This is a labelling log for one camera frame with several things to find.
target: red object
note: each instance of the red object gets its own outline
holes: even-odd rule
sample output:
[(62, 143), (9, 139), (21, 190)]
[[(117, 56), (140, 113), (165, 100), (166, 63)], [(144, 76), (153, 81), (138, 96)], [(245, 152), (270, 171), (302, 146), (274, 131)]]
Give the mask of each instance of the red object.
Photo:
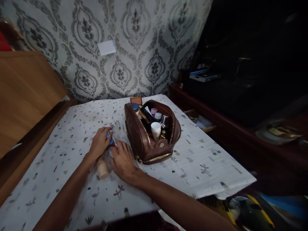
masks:
[(12, 51), (10, 44), (0, 31), (0, 51)]

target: white tablecloth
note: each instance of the white tablecloth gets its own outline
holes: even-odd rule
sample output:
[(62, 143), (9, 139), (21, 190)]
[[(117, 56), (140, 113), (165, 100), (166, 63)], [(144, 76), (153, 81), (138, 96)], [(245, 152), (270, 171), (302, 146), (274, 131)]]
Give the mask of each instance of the white tablecloth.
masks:
[[(172, 157), (164, 162), (138, 166), (182, 192), (200, 198), (230, 196), (256, 181), (238, 162), (165, 95), (143, 98), (168, 105), (181, 124), (182, 134)], [(97, 100), (73, 106), (60, 120), (34, 162), (0, 208), (0, 230), (30, 231), (89, 151), (91, 138), (104, 124), (115, 124), (114, 137), (129, 142), (124, 104), (129, 98)], [(104, 180), (94, 168), (71, 215), (67, 230), (123, 219), (158, 206), (140, 190), (120, 180), (110, 169)]]

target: leather bag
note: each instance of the leather bag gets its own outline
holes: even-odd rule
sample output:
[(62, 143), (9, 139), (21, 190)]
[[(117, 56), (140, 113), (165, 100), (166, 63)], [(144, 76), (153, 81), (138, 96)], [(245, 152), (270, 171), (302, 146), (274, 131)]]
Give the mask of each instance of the leather bag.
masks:
[[(142, 104), (139, 97), (138, 99), (131, 98), (131, 102), (138, 102), (139, 105)], [(173, 154), (173, 147), (181, 136), (181, 126), (173, 111), (167, 105), (154, 100), (147, 101), (143, 106), (146, 107), (149, 104), (158, 109), (161, 114), (170, 116), (168, 121), (169, 127), (166, 129), (166, 138), (158, 140), (153, 149), (151, 149), (147, 131), (135, 113), (131, 103), (127, 103), (124, 106), (125, 125), (135, 158), (141, 164), (147, 165), (170, 158)]]

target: damask wallpaper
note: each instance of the damask wallpaper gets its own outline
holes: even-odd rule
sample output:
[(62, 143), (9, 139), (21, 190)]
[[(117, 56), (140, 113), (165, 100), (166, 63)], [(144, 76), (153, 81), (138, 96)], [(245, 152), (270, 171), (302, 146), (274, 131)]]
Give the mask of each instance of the damask wallpaper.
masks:
[[(187, 67), (211, 0), (0, 0), (80, 102), (167, 93)], [(97, 43), (113, 39), (116, 53)]]

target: hand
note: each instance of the hand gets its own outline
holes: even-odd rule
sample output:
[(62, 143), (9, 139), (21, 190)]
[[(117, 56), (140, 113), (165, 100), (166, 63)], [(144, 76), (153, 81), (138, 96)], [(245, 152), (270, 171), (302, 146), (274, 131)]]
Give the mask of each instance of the hand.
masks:
[(99, 128), (92, 140), (90, 151), (86, 154), (86, 159), (90, 163), (94, 163), (108, 147), (113, 132), (110, 133), (110, 137), (107, 139), (107, 133), (111, 130), (111, 127)]
[(133, 184), (137, 173), (142, 171), (135, 166), (129, 146), (123, 141), (116, 141), (116, 144), (118, 145), (119, 150), (115, 147), (111, 147), (113, 154), (111, 165), (113, 171), (123, 181)]

